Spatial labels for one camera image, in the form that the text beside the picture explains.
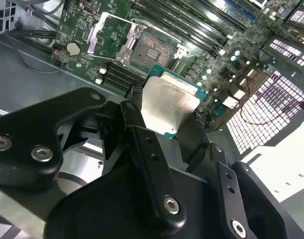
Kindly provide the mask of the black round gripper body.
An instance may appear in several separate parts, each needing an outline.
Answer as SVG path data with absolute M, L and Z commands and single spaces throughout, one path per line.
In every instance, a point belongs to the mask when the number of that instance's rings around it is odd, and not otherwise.
M 173 169 L 187 210 L 175 239 L 223 239 L 218 205 L 202 179 Z M 148 216 L 148 199 L 131 164 L 125 164 L 61 200 L 46 222 L 48 239 L 161 239 Z

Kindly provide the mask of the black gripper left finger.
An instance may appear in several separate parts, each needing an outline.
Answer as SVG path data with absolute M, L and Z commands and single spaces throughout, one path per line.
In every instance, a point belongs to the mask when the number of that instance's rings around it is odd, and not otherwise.
M 92 137 L 101 139 L 104 154 L 115 160 L 109 173 L 133 165 L 148 199 L 149 219 L 161 234 L 180 231 L 186 223 L 186 208 L 156 134 L 146 128 L 134 103 L 108 102 L 91 88 L 0 117 L 0 186 L 48 189 L 59 174 L 63 154 Z M 125 148 L 114 157 L 121 143 Z

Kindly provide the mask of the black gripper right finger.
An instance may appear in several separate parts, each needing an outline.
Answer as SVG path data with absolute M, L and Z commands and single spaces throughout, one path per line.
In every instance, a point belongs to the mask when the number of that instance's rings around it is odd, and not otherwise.
M 229 164 L 224 150 L 210 142 L 204 126 L 189 113 L 178 130 L 186 171 L 206 180 L 215 231 L 225 239 L 304 239 L 304 232 L 254 171 Z

